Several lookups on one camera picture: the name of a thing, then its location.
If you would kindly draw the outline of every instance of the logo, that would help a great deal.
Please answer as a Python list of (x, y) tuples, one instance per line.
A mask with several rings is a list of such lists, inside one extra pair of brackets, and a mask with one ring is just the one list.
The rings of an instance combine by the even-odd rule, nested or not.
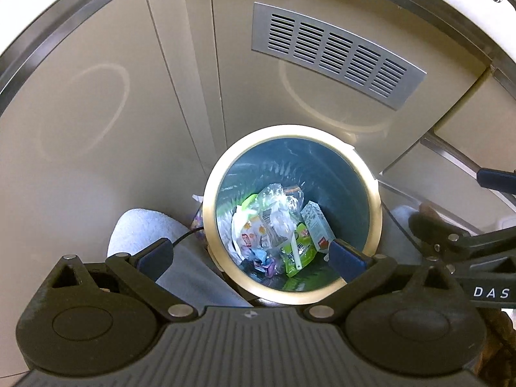
[(249, 310), (249, 311), (246, 311), (243, 315), (246, 316), (247, 318), (255, 318), (258, 315), (258, 313), (254, 310)]

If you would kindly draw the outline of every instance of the small carton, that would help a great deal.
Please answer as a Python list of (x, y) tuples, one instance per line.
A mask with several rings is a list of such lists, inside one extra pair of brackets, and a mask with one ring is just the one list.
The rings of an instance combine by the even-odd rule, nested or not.
[(335, 235), (331, 231), (330, 225), (326, 221), (319, 205), (309, 201), (301, 211), (301, 217), (303, 217), (317, 251), (328, 253), (328, 248), (335, 239)]

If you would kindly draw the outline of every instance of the person's leg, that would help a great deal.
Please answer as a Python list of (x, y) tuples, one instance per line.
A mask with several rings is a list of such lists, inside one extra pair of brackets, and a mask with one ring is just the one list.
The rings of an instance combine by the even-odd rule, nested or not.
[[(108, 257), (127, 252), (135, 254), (156, 240), (174, 241), (187, 233), (180, 222), (147, 209), (132, 209), (118, 220), (113, 230)], [(195, 236), (187, 237), (174, 248), (174, 262), (156, 283), (199, 312), (208, 305), (251, 307), (220, 278), (220, 272)]]

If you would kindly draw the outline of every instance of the metal screw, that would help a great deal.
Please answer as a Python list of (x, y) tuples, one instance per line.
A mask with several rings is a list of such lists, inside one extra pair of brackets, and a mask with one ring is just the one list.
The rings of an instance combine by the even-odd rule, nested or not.
[(334, 310), (327, 305), (314, 305), (308, 312), (312, 317), (318, 319), (329, 318), (335, 314)]
[(168, 314), (172, 317), (188, 317), (193, 311), (194, 308), (188, 304), (175, 304), (168, 307)]

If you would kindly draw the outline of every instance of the trash can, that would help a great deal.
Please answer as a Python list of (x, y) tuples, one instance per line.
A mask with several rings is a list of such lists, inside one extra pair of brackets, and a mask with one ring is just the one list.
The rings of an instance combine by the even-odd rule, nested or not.
[(269, 184), (298, 185), (304, 203), (319, 204), (335, 236), (372, 256), (382, 227), (378, 182), (351, 145), (321, 130), (279, 125), (253, 132), (232, 145), (210, 174), (203, 219), (208, 250), (241, 288), (281, 304), (311, 304), (346, 282), (318, 253), (292, 278), (275, 275), (257, 282), (239, 269), (225, 246), (232, 243), (237, 205)]

